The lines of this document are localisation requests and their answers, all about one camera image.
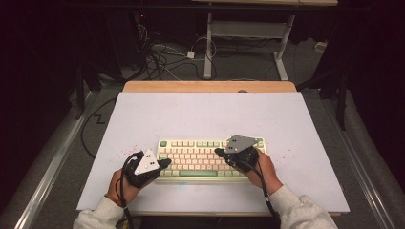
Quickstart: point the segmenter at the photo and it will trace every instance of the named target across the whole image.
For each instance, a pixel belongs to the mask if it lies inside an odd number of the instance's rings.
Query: controller
[[[253,145],[258,142],[256,138],[234,135],[225,149],[217,148],[215,153],[224,158],[228,165],[240,168],[246,173],[251,170],[251,167],[256,166],[259,154]]]
[[[131,185],[139,189],[156,179],[160,171],[166,169],[172,162],[169,158],[156,160],[155,154],[150,149],[146,153],[143,151],[135,153],[133,157],[135,159],[131,159],[125,166],[125,176]]]

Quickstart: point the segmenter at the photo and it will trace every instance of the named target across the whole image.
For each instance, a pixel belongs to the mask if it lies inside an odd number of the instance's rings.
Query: wire
[[[187,65],[187,64],[194,66],[194,67],[195,67],[195,70],[196,70],[196,76],[197,76],[197,78],[202,79],[202,78],[200,78],[200,76],[199,76],[199,69],[198,69],[197,65],[195,65],[194,63],[182,63],[182,64],[180,64],[180,65],[178,65],[178,66],[176,66],[176,67],[173,67],[173,68],[171,68],[171,69],[169,69],[169,70],[167,70],[167,71],[174,70],[174,69],[176,69],[176,68],[179,67],[179,66]]]
[[[155,64],[155,68],[151,68],[151,67],[149,67],[149,65],[148,65],[148,77],[145,78],[144,80],[153,80],[153,79],[155,79],[155,78],[157,78],[157,77],[161,80],[160,66],[164,66],[165,63],[162,62],[159,58],[156,58],[153,54],[150,54],[150,55],[148,56],[148,60],[147,60],[147,61],[148,61],[149,63],[154,63],[154,64]],[[158,71],[158,76],[152,77],[153,73],[156,72],[156,71]]]
[[[178,79],[179,81],[182,81],[182,79],[176,77],[172,72],[170,72],[170,70],[164,68],[168,73],[170,73],[171,75],[173,75],[173,77],[175,77],[176,79]]]
[[[273,64],[270,68],[268,68],[268,70],[266,70],[266,72],[265,72],[265,80],[267,80],[266,73],[270,72],[272,69],[274,69],[275,66],[276,66],[276,64]]]
[[[135,219],[135,218],[138,218],[138,216],[131,216],[131,218],[132,218],[132,219]],[[117,222],[116,227],[119,226],[121,223],[123,223],[123,222],[126,221],[126,220],[127,220],[127,218],[120,219],[120,220]]]
[[[139,39],[142,40],[143,35],[145,35],[145,38],[143,39],[143,45],[141,47],[141,48],[143,48],[146,45],[146,41],[149,39],[148,38],[148,30],[144,26],[142,26],[141,24],[137,24],[137,27],[142,28],[142,32],[141,32],[141,35],[140,35]]]
[[[174,48],[168,47],[168,46],[166,46],[166,45],[164,45],[164,46],[163,46],[163,45],[153,45],[152,48],[153,48],[154,46],[164,47],[164,49],[163,49],[162,51],[159,51],[159,52],[163,52],[163,51],[165,51],[166,49],[176,51],[176,52],[174,52],[174,53],[172,53],[172,52],[165,52],[165,54],[177,54],[177,55],[186,56],[185,54],[181,53],[180,51],[178,51],[178,50],[176,50],[176,49],[174,49]]]
[[[110,103],[110,102],[112,102],[112,101],[115,101],[115,100],[117,100],[116,97],[107,100],[107,101],[104,102],[101,106],[99,106],[94,112],[92,112],[92,114],[89,115],[89,117],[87,118],[87,120],[84,122],[83,128],[81,129],[81,132],[80,132],[81,144],[83,145],[83,148],[84,148],[84,150],[86,151],[86,153],[87,153],[91,158],[96,158],[96,157],[90,152],[90,150],[87,148],[87,146],[86,146],[86,144],[85,144],[85,142],[84,142],[84,136],[83,136],[84,129],[86,128],[87,123],[89,122],[89,120],[90,120],[101,108],[103,108],[105,105],[107,105],[108,103]]]
[[[130,156],[128,156],[128,158],[126,158],[124,164],[122,165],[121,177],[119,179],[119,191],[120,192],[119,192],[118,197],[119,197],[119,200],[121,202],[121,207],[124,209],[124,214],[125,214],[125,217],[128,220],[128,225],[129,225],[130,229],[132,229],[134,227],[134,223],[132,222],[131,213],[129,212],[128,205],[127,205],[127,202],[125,200],[124,182],[123,182],[123,180],[124,180],[124,174],[125,174],[125,171],[126,171],[126,166],[127,166],[128,162],[129,162],[129,160],[132,159],[135,156],[136,156],[136,153],[131,154]]]
[[[233,44],[235,47],[230,47],[230,46],[221,46],[221,45],[217,45],[217,49],[232,49],[234,48],[235,51],[232,54],[229,55],[219,55],[219,57],[222,58],[228,58],[228,57],[232,57],[234,55],[236,55],[239,51],[245,51],[245,50],[250,50],[250,49],[254,49],[254,48],[262,48],[265,47],[272,39],[260,39],[258,44],[255,45],[250,45],[247,44],[248,42],[252,42],[249,40],[234,40],[233,37],[230,37],[230,39],[225,39],[223,37],[220,36],[215,36],[215,38],[219,39],[219,40],[223,40],[224,42],[228,42]]]
[[[197,39],[196,42],[194,43],[194,45],[197,45],[197,42],[199,42],[199,41],[201,41],[203,39],[205,39],[207,41],[210,41],[214,45],[214,54],[211,56],[211,58],[214,57],[215,54],[217,53],[217,46],[215,45],[215,43],[214,43],[214,41],[212,39],[208,39],[207,37],[203,36],[203,37],[200,37],[199,39]]]
[[[259,165],[259,169],[260,169],[261,173],[259,173],[259,171],[257,171],[256,168],[254,168],[254,167],[251,166],[250,164],[248,164],[248,163],[246,163],[246,162],[244,162],[244,161],[242,161],[242,160],[239,161],[239,162],[241,162],[244,166],[247,166],[249,169],[251,169],[251,170],[259,177],[260,181],[262,182],[263,195],[265,196],[267,208],[268,208],[268,210],[270,211],[270,213],[271,213],[274,217],[277,218],[277,220],[278,220],[278,222],[279,222],[279,224],[280,224],[280,217],[279,217],[278,213],[276,213],[276,212],[274,211],[273,206],[271,205],[271,202],[270,202],[270,199],[269,199],[269,195],[268,195],[268,192],[267,192],[267,187],[266,187],[265,179],[264,179],[264,177],[263,177],[263,175],[262,175],[262,168],[261,168],[261,166],[260,166],[259,161],[257,161],[257,164]]]

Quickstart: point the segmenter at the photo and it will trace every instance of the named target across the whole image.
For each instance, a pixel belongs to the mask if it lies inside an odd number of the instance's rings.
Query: human hand
[[[120,195],[120,193],[121,193],[120,192],[120,190],[121,190],[120,181],[119,181],[121,178],[121,173],[122,173],[122,169],[114,172],[113,177],[111,178],[111,182],[110,182],[110,186],[108,188],[107,195],[106,195],[107,198],[109,198],[111,201],[113,201],[116,205],[118,205],[120,207],[122,207],[122,206],[121,206],[121,201],[120,201],[118,195]],[[132,200],[134,200],[134,198],[139,193],[140,189],[129,184],[127,178],[124,178],[123,179],[123,191],[124,191],[123,193],[124,193],[125,202],[129,203]]]
[[[267,192],[271,195],[276,192],[279,188],[283,186],[283,183],[278,179],[276,175],[276,170],[274,168],[274,164],[270,159],[270,156],[266,155],[265,153],[261,152],[259,149],[255,148],[259,155],[258,162],[256,163],[255,169],[263,174]],[[262,188],[262,181],[257,176],[257,174],[250,170],[245,174],[252,184]]]

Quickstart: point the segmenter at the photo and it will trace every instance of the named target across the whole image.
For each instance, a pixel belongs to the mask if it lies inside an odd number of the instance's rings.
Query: black cable
[[[121,202],[121,207],[124,209],[124,214],[125,214],[125,217],[128,220],[128,225],[129,225],[130,229],[133,229],[134,224],[132,222],[131,213],[129,212],[128,205],[127,205],[127,202],[125,200],[124,181],[123,180],[124,180],[124,174],[125,174],[125,171],[126,171],[126,166],[127,166],[128,162],[129,162],[129,160],[132,159],[135,156],[136,156],[136,154],[131,154],[130,156],[128,156],[128,158],[126,158],[124,164],[122,165],[121,177],[119,179],[119,189],[120,189],[119,191],[120,192],[119,192],[118,198],[119,198],[119,200]]]
[[[89,117],[87,118],[87,120],[84,122],[83,124],[83,128],[81,129],[80,132],[80,140],[81,140],[81,144],[83,145],[84,150],[86,151],[86,153],[91,157],[91,158],[96,158],[91,152],[90,150],[87,148],[85,142],[84,142],[84,138],[83,138],[83,133],[84,133],[84,129],[87,126],[87,123],[89,122],[89,120],[93,117],[93,115],[95,115],[96,112],[98,112],[101,108],[103,108],[105,105],[107,105],[108,103],[110,103],[111,101],[115,101],[117,100],[117,98],[112,98],[107,100],[106,102],[104,102],[100,107],[98,107],[92,114],[89,115]]]
[[[136,73],[133,73],[131,76],[126,78],[126,81],[130,81],[130,80],[133,80],[135,78],[140,77],[143,73],[145,73],[146,68],[147,68],[146,67],[146,60],[144,60],[143,63],[142,63],[142,66],[140,67],[140,69]]]
[[[143,80],[148,79],[151,75],[151,73],[149,72],[149,66],[146,68],[146,74],[148,75],[148,77],[144,78]]]
[[[120,219],[120,220],[117,222],[116,227],[119,226],[121,223],[123,223],[125,220],[127,220],[127,218]]]
[[[152,78],[153,73],[154,73],[155,71],[157,71],[160,66],[159,66],[159,63],[156,62],[156,58],[153,57],[153,52],[152,52],[152,51],[150,51],[147,56],[148,56],[149,59],[150,59],[150,60],[149,60],[149,63],[154,64],[155,67],[151,67],[150,64],[147,65],[148,77],[146,77],[146,78],[143,79],[143,80],[152,80],[152,79],[153,79],[153,78]]]
[[[158,70],[159,80],[161,80],[160,61],[159,61],[154,55],[152,55],[152,58],[153,58],[153,60],[154,60],[155,63],[156,63],[156,67],[157,67],[157,70]]]
[[[264,179],[263,175],[260,174],[259,171],[257,171],[256,168],[254,168],[250,164],[248,164],[248,163],[246,163],[244,161],[239,161],[239,162],[241,162],[244,166],[247,166],[249,169],[251,169],[259,177],[260,181],[262,182],[263,195],[265,196],[267,208],[270,211],[270,213],[276,218],[276,220],[278,220],[278,222],[280,224],[280,216],[278,215],[278,213],[276,213],[274,211],[273,206],[271,205],[269,194],[267,192],[267,187],[266,187],[266,183],[265,183],[265,179]],[[260,167],[259,161],[257,161],[257,163],[258,163],[259,168],[260,168],[260,170],[262,172],[262,168]]]
[[[183,59],[180,59],[180,60],[176,60],[174,62],[169,62],[169,63],[166,63],[166,65],[177,64],[177,63],[180,63],[180,62],[185,61],[185,60],[189,60],[189,58],[183,58]]]
[[[182,63],[182,64],[180,64],[180,65],[178,65],[178,66],[175,66],[175,67],[173,67],[173,68],[171,68],[171,69],[168,69],[168,71],[174,70],[174,69],[176,69],[176,68],[179,67],[179,66],[187,65],[187,64],[194,66],[194,67],[195,67],[195,70],[196,70],[196,76],[197,76],[197,78],[199,78],[200,80],[204,80],[203,78],[200,78],[200,76],[199,76],[199,68],[198,68],[197,65],[194,64],[194,63]]]
[[[162,63],[161,65],[163,65],[163,66],[167,65],[167,58],[164,55],[160,54],[159,52],[154,53],[154,54],[159,58],[160,63]]]
[[[273,64],[270,68],[268,68],[268,70],[266,70],[266,72],[270,72],[270,70],[274,69],[274,67],[276,67],[276,64]]]

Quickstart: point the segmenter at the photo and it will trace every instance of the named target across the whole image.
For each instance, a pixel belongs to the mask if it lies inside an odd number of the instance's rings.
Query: mechanical keyboard
[[[257,138],[254,147],[266,153],[266,144]],[[171,139],[159,142],[157,159],[170,158],[172,163],[162,170],[156,181],[167,182],[249,182],[247,177],[231,166],[214,152],[225,148],[226,140],[183,140]]]

